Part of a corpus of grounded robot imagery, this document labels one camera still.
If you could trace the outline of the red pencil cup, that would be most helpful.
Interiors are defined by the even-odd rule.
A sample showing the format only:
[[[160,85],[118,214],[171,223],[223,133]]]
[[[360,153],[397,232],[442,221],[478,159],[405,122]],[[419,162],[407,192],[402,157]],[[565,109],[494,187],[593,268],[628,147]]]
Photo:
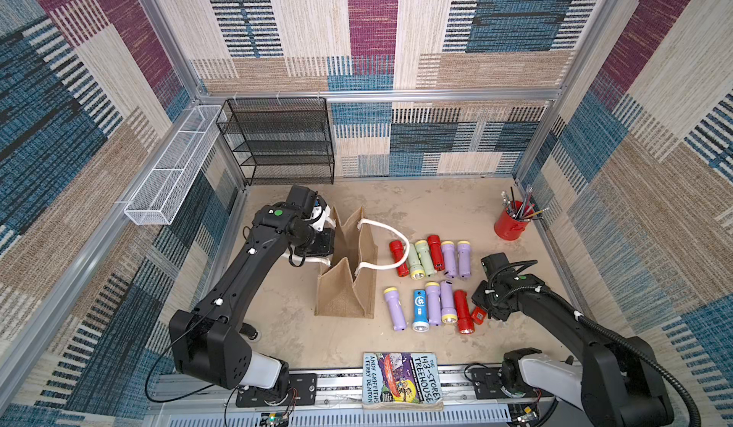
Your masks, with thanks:
[[[494,232],[499,238],[506,241],[515,241],[527,229],[530,220],[517,218],[515,214],[522,205],[522,201],[515,201],[513,205],[507,206],[502,211],[500,217],[494,223]]]

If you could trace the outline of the white mesh wall basket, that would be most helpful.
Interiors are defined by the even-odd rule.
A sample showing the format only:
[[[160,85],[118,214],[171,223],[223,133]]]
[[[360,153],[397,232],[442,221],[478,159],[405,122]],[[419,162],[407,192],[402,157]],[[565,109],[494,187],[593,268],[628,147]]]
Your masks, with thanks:
[[[219,106],[197,106],[185,117],[124,213],[137,226],[173,223],[212,150],[219,130]]]

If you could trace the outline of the red flashlight upper row right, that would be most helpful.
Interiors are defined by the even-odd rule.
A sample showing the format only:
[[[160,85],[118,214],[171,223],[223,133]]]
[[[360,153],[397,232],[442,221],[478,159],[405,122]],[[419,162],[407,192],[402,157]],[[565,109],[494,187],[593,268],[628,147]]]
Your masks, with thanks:
[[[434,269],[437,272],[443,272],[445,270],[445,261],[442,253],[442,241],[440,237],[437,234],[431,234],[428,236],[427,242]]]

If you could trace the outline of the red flashlight upper row left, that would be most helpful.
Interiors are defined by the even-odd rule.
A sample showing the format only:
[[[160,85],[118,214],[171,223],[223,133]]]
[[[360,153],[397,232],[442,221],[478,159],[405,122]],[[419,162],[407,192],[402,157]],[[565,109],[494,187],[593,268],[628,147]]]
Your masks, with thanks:
[[[391,241],[391,243],[389,243],[389,249],[391,250],[394,262],[399,262],[400,260],[402,260],[402,263],[395,268],[398,276],[408,276],[410,274],[410,271],[408,270],[407,266],[407,252],[405,243],[401,240],[393,240]]]

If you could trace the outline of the burlap tote bag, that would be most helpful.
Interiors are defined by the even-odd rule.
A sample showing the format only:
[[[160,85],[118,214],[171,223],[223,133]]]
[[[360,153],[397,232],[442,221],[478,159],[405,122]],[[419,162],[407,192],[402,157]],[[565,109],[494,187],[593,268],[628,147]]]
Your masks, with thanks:
[[[395,228],[366,218],[358,209],[342,220],[331,208],[326,223],[312,225],[315,230],[334,228],[334,253],[329,257],[300,257],[295,260],[318,263],[320,274],[316,284],[314,314],[323,317],[372,319],[375,314],[376,281],[380,271],[395,270],[402,263],[380,265],[373,229],[393,234],[408,246],[408,238]]]

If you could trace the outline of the light green flashlight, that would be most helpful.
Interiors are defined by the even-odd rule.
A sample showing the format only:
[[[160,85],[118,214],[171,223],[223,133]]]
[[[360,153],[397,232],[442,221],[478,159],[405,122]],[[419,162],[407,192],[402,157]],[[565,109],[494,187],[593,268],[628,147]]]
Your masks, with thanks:
[[[407,263],[408,270],[410,271],[410,277],[412,279],[422,279],[426,275],[422,262],[413,244],[410,244],[410,247],[408,247]]]
[[[416,241],[414,244],[416,253],[422,265],[425,277],[433,277],[436,275],[436,270],[433,265],[433,259],[431,258],[431,250],[429,249],[428,242],[423,239]]]

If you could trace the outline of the light green flashlight left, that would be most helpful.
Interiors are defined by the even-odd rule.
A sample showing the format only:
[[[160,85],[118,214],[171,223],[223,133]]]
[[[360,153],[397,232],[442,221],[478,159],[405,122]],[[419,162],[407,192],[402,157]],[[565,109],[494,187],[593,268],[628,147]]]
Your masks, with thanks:
[[[412,279],[422,279],[426,275],[422,262],[413,244],[410,244],[410,247],[408,247],[407,263],[408,270],[410,271],[410,277]]]

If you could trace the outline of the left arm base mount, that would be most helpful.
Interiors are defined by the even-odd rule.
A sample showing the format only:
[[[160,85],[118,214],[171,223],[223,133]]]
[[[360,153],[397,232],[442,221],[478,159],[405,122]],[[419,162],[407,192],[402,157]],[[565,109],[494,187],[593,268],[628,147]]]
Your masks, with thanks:
[[[292,403],[296,408],[312,406],[315,404],[317,389],[318,375],[316,373],[290,374],[287,381],[279,379],[270,389],[254,385],[240,387],[235,406],[237,408],[284,408]]]

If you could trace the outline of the blue flashlight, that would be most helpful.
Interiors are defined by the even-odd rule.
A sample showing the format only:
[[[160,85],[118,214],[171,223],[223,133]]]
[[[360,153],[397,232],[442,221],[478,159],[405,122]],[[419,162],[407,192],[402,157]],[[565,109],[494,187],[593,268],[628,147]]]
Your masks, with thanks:
[[[427,294],[425,290],[413,292],[413,322],[412,329],[417,333],[426,333],[431,328],[428,320]]]

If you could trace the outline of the light green flashlight right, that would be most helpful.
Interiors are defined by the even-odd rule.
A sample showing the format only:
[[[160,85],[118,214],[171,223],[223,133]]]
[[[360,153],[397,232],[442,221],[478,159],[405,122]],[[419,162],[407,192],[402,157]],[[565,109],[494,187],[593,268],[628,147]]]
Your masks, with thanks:
[[[423,239],[416,241],[414,244],[416,253],[422,265],[425,277],[433,277],[436,275],[436,270],[433,265],[433,259],[431,258],[431,250],[429,249],[428,242]]]

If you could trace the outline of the purple flashlight row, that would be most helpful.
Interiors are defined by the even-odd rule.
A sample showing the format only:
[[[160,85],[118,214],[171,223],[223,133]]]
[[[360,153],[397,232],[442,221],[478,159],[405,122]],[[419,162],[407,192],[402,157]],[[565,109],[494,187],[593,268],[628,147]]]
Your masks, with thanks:
[[[395,332],[405,331],[407,329],[407,322],[402,310],[399,291],[396,287],[389,287],[384,290],[383,295],[389,308],[392,329]]]
[[[447,278],[453,279],[458,276],[457,257],[455,244],[452,241],[443,241],[441,243],[441,251],[444,259],[444,274]]]
[[[471,278],[471,243],[461,240],[457,244],[458,274],[462,279]]]

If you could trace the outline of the red flashlight lower row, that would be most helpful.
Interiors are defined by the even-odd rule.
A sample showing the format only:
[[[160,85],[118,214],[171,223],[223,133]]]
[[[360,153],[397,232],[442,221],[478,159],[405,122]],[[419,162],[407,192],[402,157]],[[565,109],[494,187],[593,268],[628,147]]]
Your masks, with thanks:
[[[475,324],[471,318],[468,295],[463,290],[454,292],[454,306],[457,314],[457,328],[461,335],[471,335],[475,332]]]

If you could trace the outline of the treehouse storey book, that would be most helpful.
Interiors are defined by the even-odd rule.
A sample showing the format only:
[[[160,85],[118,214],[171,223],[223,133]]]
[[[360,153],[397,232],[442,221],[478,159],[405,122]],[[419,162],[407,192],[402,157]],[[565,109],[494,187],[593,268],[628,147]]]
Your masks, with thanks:
[[[431,353],[364,353],[365,409],[429,410],[444,407],[437,357]]]

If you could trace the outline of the black white marker pen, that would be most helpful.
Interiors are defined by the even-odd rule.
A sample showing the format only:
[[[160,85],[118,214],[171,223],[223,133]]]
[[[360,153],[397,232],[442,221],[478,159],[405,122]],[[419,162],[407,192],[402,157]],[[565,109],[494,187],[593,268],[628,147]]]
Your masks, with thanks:
[[[240,327],[240,334],[252,342],[258,341],[261,337],[259,331],[254,326],[246,322],[244,322]]]

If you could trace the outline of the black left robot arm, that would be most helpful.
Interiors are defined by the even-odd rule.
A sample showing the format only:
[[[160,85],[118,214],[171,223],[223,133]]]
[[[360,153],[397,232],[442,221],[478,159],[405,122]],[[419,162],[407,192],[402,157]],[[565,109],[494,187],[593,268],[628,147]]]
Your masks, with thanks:
[[[285,256],[295,268],[309,257],[328,257],[335,232],[325,226],[326,200],[304,186],[255,213],[246,243],[215,287],[169,322],[176,370],[225,389],[257,388],[282,398],[288,365],[254,352],[241,333],[244,317],[270,269]]]

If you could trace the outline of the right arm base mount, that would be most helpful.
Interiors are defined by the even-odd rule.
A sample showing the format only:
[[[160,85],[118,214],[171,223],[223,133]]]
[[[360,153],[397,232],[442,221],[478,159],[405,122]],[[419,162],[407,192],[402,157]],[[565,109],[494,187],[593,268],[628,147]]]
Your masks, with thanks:
[[[519,377],[503,375],[501,366],[473,363],[464,368],[463,374],[478,400],[541,400],[549,395],[549,392],[533,388]]]

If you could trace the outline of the red flashlight row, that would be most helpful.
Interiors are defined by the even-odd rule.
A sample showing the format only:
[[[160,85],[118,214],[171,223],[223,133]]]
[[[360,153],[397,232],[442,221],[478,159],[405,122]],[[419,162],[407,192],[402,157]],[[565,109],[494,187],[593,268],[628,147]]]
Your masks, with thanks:
[[[399,262],[400,260],[402,260],[402,263],[395,268],[398,276],[408,276],[410,274],[410,271],[408,270],[407,266],[407,252],[405,243],[401,240],[393,240],[391,241],[391,243],[389,243],[389,249],[391,250],[394,262]]]
[[[428,236],[427,242],[434,269],[437,272],[443,272],[445,270],[445,261],[442,253],[442,241],[440,237],[437,234],[431,234]]]
[[[457,314],[457,328],[461,335],[471,335],[475,332],[475,324],[471,318],[468,295],[463,290],[454,292],[454,306]]]

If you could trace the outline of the purple flashlight lower right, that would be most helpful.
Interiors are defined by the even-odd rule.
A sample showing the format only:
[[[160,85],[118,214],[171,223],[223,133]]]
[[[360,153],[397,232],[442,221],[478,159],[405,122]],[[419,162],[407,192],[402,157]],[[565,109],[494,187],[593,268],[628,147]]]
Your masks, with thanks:
[[[457,321],[457,312],[454,304],[454,289],[452,282],[444,280],[440,283],[441,319],[444,324],[454,324]]]

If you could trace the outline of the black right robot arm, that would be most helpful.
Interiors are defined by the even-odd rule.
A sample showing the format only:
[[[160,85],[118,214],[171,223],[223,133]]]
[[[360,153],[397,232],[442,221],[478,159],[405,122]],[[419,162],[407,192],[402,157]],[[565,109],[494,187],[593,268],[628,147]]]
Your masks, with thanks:
[[[584,411],[596,426],[665,426],[674,420],[654,354],[638,337],[625,338],[590,321],[540,278],[532,260],[510,262],[505,253],[482,258],[485,281],[473,298],[499,321],[513,313],[532,318],[578,359],[575,368],[535,348],[507,352],[501,369],[511,395],[536,388]]]

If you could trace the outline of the purple flashlight lower middle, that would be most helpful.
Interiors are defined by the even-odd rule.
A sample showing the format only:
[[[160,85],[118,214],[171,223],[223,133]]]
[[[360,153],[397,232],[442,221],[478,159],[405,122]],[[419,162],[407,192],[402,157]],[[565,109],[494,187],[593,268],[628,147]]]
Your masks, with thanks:
[[[433,327],[440,326],[441,317],[441,288],[437,282],[428,282],[425,286],[427,295],[427,311],[429,324]]]

